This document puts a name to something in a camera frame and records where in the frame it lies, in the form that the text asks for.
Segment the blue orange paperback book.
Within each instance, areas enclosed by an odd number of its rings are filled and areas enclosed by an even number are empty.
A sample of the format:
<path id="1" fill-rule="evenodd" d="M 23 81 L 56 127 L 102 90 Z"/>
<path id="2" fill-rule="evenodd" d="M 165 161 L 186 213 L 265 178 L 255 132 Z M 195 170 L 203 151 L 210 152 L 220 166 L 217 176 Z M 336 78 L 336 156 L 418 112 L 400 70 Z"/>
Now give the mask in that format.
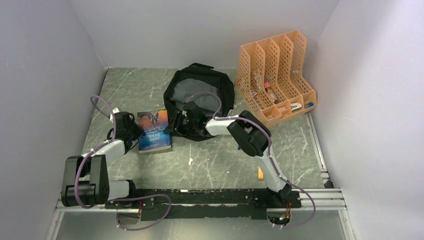
<path id="1" fill-rule="evenodd" d="M 144 132 L 138 138 L 139 153 L 164 151 L 172 147 L 171 135 L 165 132 L 169 125 L 166 109 L 138 112 L 137 122 Z"/>

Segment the black student backpack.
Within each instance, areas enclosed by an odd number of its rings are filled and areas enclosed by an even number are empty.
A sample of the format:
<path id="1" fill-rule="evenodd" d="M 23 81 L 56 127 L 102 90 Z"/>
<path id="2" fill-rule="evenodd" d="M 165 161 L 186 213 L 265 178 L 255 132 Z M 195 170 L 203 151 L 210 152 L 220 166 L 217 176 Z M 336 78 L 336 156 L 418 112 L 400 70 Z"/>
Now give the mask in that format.
<path id="1" fill-rule="evenodd" d="M 229 76 L 213 67 L 193 63 L 175 72 L 164 94 L 168 123 L 172 114 L 194 101 L 206 114 L 226 117 L 234 108 L 235 89 Z"/>

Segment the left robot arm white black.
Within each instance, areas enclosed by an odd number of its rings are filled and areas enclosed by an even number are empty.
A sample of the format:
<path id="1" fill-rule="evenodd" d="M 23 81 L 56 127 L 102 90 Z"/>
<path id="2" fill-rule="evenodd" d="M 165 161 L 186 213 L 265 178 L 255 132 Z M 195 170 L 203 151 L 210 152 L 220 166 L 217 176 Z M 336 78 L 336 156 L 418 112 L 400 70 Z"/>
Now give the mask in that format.
<path id="1" fill-rule="evenodd" d="M 66 159 L 61 190 L 61 203 L 65 207 L 90 208 L 114 199 L 126 208 L 138 203 L 139 194 L 130 189 L 129 180 L 109 180 L 108 166 L 127 154 L 144 131 L 132 113 L 116 112 L 112 120 L 116 120 L 117 128 L 114 140 L 111 129 L 101 148 Z"/>

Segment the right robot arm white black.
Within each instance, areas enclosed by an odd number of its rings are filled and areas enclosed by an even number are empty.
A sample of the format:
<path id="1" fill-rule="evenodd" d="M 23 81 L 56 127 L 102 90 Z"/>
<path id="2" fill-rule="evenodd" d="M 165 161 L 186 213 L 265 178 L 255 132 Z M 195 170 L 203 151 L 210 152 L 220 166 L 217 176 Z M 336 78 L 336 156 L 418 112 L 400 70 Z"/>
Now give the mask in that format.
<path id="1" fill-rule="evenodd" d="M 193 141 L 231 136 L 246 155 L 256 159 L 270 192 L 270 202 L 275 207 L 282 207 L 288 202 L 292 186 L 273 153 L 271 133 L 248 110 L 239 115 L 219 117 L 206 114 L 194 101 L 190 101 L 181 110 L 173 112 L 164 132 Z"/>

